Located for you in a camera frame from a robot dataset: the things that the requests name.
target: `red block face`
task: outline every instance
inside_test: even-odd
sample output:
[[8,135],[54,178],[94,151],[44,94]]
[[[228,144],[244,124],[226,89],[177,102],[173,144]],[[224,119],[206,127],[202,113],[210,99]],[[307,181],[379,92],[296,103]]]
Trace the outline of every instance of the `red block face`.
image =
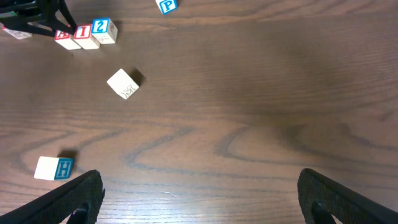
[[91,24],[85,24],[76,28],[74,39],[87,39],[91,36]]
[[55,32],[55,40],[62,40],[62,39],[68,39],[68,38],[70,38],[70,34],[64,32],[64,31],[57,30]]

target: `dark wood stain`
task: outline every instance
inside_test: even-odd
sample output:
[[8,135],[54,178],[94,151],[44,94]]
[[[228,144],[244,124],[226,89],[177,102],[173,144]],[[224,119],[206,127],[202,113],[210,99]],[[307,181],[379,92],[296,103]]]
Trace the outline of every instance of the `dark wood stain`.
[[396,1],[67,3],[117,44],[0,33],[0,214],[63,184],[33,173],[65,149],[101,172],[98,223],[303,223],[305,167],[398,210]]

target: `black object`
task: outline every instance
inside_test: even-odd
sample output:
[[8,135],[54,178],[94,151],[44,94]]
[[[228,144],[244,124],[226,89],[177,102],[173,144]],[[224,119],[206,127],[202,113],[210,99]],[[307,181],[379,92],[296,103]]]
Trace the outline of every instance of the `black object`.
[[38,199],[0,217],[6,224],[94,224],[105,190],[100,173],[91,170]]
[[297,183],[298,200],[307,224],[398,223],[398,213],[363,197],[314,170],[304,169]]
[[[55,13],[60,11],[70,27],[60,22]],[[16,16],[0,18],[5,27],[33,34],[55,36],[56,30],[74,34],[76,22],[73,20],[65,0],[0,0],[0,14],[14,12]],[[33,26],[28,22],[37,22],[51,30]]]

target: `blue block face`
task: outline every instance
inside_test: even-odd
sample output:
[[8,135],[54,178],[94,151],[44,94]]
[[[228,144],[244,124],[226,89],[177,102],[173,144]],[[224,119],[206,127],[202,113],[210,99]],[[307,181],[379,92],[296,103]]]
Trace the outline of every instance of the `blue block face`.
[[70,177],[72,173],[73,159],[61,158],[58,161],[57,171],[55,171],[54,180],[62,180]]
[[109,27],[109,20],[110,20],[109,18],[95,19],[93,21],[93,29],[91,30],[91,33],[93,34],[107,33]]
[[176,0],[164,0],[159,3],[159,6],[163,15],[176,10],[178,7]]

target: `wooden cube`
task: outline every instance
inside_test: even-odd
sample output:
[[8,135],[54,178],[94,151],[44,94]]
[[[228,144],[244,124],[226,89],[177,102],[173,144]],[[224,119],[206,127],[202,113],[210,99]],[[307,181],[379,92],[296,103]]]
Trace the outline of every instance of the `wooden cube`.
[[118,28],[110,18],[100,18],[93,21],[92,33],[101,44],[115,44],[118,37]]
[[156,0],[156,4],[163,15],[166,15],[167,13],[178,8],[176,0]]
[[86,50],[98,49],[100,42],[91,33],[92,24],[80,25],[76,28],[73,40]]
[[64,32],[57,30],[55,32],[55,41],[62,47],[68,50],[80,49],[81,47],[73,40],[73,36]]
[[63,180],[72,173],[73,159],[40,156],[35,178],[42,180]]
[[18,31],[18,30],[10,30],[10,29],[7,29],[5,26],[3,26],[2,29],[18,40],[32,37],[32,35],[33,35],[28,32],[22,32],[22,31]]
[[108,85],[123,99],[128,99],[139,86],[134,80],[123,70],[120,69],[108,81]]

